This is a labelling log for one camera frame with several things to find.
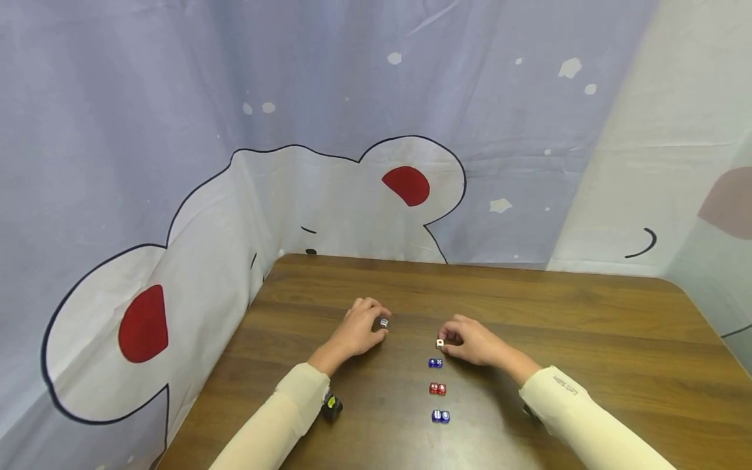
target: red ear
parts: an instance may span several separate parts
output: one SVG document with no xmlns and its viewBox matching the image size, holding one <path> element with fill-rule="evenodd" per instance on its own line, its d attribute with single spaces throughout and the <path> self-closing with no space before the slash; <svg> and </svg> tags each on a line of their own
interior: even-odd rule
<svg viewBox="0 0 752 470">
<path fill-rule="evenodd" d="M 423 173 L 411 166 L 394 168 L 381 180 L 409 207 L 423 204 L 431 192 L 431 187 Z"/>
<path fill-rule="evenodd" d="M 165 297 L 159 284 L 138 294 L 126 309 L 117 334 L 120 351 L 140 364 L 167 348 Z"/>
</svg>

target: bear eye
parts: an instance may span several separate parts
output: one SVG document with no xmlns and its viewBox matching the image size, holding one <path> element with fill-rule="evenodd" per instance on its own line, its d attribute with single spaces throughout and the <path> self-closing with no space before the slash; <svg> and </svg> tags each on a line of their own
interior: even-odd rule
<svg viewBox="0 0 752 470">
<path fill-rule="evenodd" d="M 315 231 L 313 231 L 311 229 L 306 229 L 304 226 L 300 226 L 300 228 L 303 229 L 304 232 L 316 233 Z M 316 250 L 314 250 L 313 248 L 308 248 L 305 252 L 306 252 L 306 254 L 309 254 L 309 255 L 315 255 L 316 254 Z"/>
<path fill-rule="evenodd" d="M 633 255 L 626 255 L 625 258 L 627 258 L 627 259 L 629 259 L 629 258 L 636 258 L 637 256 L 644 255 L 648 251 L 652 250 L 653 247 L 656 246 L 656 243 L 658 243 L 658 235 L 656 235 L 655 232 L 653 232 L 652 230 L 650 230 L 647 227 L 645 227 L 643 230 L 650 234 L 650 244 L 643 251 L 641 251 L 639 253 L 635 253 Z"/>
</svg>

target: cartoon bear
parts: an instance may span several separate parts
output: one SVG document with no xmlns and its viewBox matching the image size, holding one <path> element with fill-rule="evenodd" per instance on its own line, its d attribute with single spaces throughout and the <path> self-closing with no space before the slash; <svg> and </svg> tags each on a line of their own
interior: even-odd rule
<svg viewBox="0 0 752 470">
<path fill-rule="evenodd" d="M 166 393 L 169 443 L 281 254 L 445 262 L 426 226 L 464 192 L 459 160 L 419 136 L 357 161 L 297 145 L 236 151 L 185 199 L 164 246 L 118 253 L 61 301 L 42 347 L 53 401 L 101 425 Z"/>
</svg>

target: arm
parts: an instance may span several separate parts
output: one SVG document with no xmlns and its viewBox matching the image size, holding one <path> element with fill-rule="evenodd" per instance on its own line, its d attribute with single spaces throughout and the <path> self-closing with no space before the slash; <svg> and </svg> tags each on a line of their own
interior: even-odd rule
<svg viewBox="0 0 752 470">
<path fill-rule="evenodd" d="M 357 299 L 332 337 L 280 381 L 274 394 L 235 434 L 210 470 L 279 468 L 318 416 L 329 378 L 344 361 L 386 338 L 386 329 L 371 331 L 379 316 L 390 317 L 391 312 L 374 299 Z"/>
<path fill-rule="evenodd" d="M 455 315 L 439 338 L 458 342 L 442 350 L 475 365 L 505 371 L 548 432 L 564 441 L 589 470 L 670 470 L 668 463 L 634 432 L 598 406 L 587 391 L 555 367 L 541 368 L 479 322 Z"/>
</svg>

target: person's right hand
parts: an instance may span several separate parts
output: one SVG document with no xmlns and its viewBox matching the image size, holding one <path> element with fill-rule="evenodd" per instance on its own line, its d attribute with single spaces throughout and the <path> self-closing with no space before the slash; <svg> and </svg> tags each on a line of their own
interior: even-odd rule
<svg viewBox="0 0 752 470">
<path fill-rule="evenodd" d="M 438 337 L 456 343 L 445 343 L 441 349 L 444 353 L 475 365 L 501 367 L 499 360 L 510 348 L 480 322 L 459 314 L 441 327 Z"/>
<path fill-rule="evenodd" d="M 444 343 L 441 351 L 445 354 L 475 365 L 498 367 L 509 374 L 519 387 L 541 370 L 541 366 L 525 353 L 514 349 L 478 321 L 464 315 L 455 315 L 446 322 L 438 337 L 456 343 Z"/>
</svg>

